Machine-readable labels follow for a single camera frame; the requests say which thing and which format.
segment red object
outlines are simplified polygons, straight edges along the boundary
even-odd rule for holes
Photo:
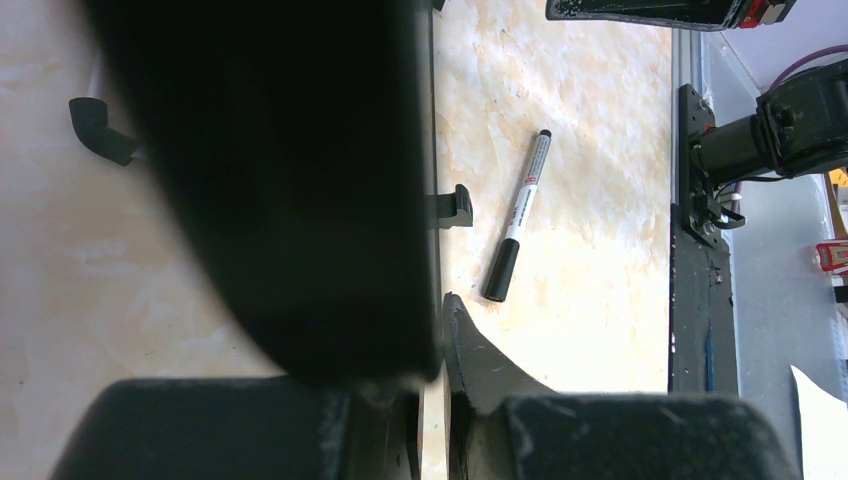
[[[823,272],[848,275],[848,240],[824,240],[816,244],[816,260]]]
[[[766,0],[754,0],[742,23],[739,24],[739,28],[754,28],[759,25],[760,19],[763,18],[763,13],[768,7],[769,3]]]

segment black bracket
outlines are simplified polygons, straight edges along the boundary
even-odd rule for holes
[[[436,213],[439,228],[471,227],[474,225],[474,208],[471,194],[464,185],[456,186],[454,193],[436,195]]]
[[[698,136],[715,126],[715,115],[692,85],[678,90],[677,198],[680,223],[688,234],[710,247],[721,243],[715,222],[721,220],[721,205],[713,198],[714,185],[697,158]]]
[[[109,128],[106,102],[99,98],[79,97],[68,102],[68,107],[74,133],[86,148],[122,167],[130,164],[138,141]]]

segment black plastic clip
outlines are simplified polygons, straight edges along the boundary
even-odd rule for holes
[[[439,228],[471,227],[474,225],[474,208],[471,194],[464,185],[456,186],[454,193],[436,195],[436,214]]]

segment purple cable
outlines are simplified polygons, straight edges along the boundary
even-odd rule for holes
[[[821,58],[821,57],[825,57],[827,55],[833,55],[834,53],[848,53],[848,45],[834,45],[832,47],[823,48],[821,50],[818,50],[816,52],[813,52],[813,53],[807,55],[806,57],[798,60],[797,62],[793,63],[792,65],[789,65],[789,68],[787,68],[786,70],[783,71],[783,73],[781,73],[780,75],[777,76],[777,78],[774,80],[774,82],[769,87],[769,90],[773,90],[774,87],[780,85],[784,80],[786,80],[786,77],[791,75],[792,72],[794,72],[795,70],[798,70],[799,68],[801,68],[804,65],[812,62],[813,60],[816,60],[816,59]]]

